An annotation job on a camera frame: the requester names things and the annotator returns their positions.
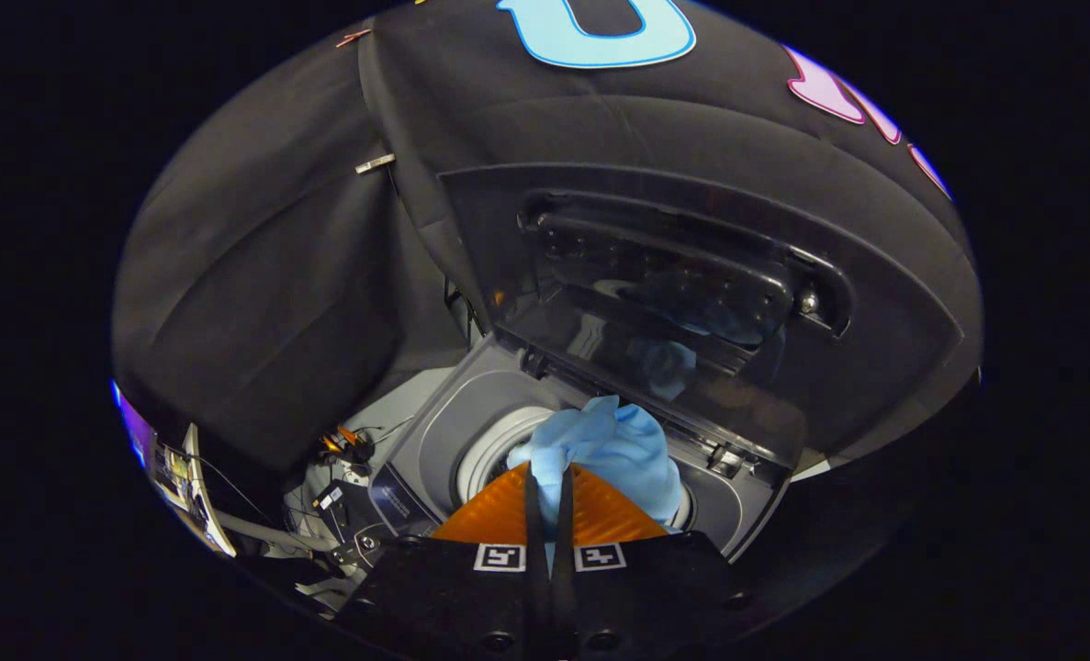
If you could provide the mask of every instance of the washing machine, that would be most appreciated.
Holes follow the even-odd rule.
[[[667,528],[735,560],[804,449],[898,435],[884,402],[959,341],[880,252],[759,197],[592,166],[443,180],[492,327],[372,479],[397,536],[429,536],[553,411],[616,394],[667,435],[683,485]]]

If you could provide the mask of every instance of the orange gripper pad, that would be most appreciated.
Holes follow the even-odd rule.
[[[528,543],[524,476],[528,461],[496,478],[451,515],[432,536],[468,543]]]
[[[573,545],[666,536],[654,519],[606,480],[573,464]]]
[[[432,536],[468,543],[528,543],[524,479],[528,462],[508,470],[461,506]],[[666,536],[630,498],[606,480],[573,465],[573,544],[628,542]]]

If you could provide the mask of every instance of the metal clip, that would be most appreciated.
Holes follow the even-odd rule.
[[[373,168],[382,167],[386,164],[392,164],[396,159],[398,159],[398,156],[386,154],[384,156],[379,156],[379,158],[373,159],[372,161],[365,161],[364,164],[356,166],[356,175],[364,175]]]

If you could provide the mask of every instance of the dark background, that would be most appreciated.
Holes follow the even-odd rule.
[[[256,76],[388,3],[201,4],[0,5],[0,656],[368,657],[181,534],[114,413],[112,277],[160,168]],[[922,146],[988,326],[947,486],[747,658],[1090,656],[1090,4],[1039,7],[726,5]]]

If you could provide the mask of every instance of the washing machine drum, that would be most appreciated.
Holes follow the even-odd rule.
[[[552,409],[526,406],[516,409],[495,421],[464,452],[457,468],[456,493],[460,503],[470,502],[508,470],[508,455],[511,449],[528,443],[541,422],[553,414]],[[686,530],[691,521],[691,493],[687,484],[680,484],[679,509],[662,521],[671,530]]]

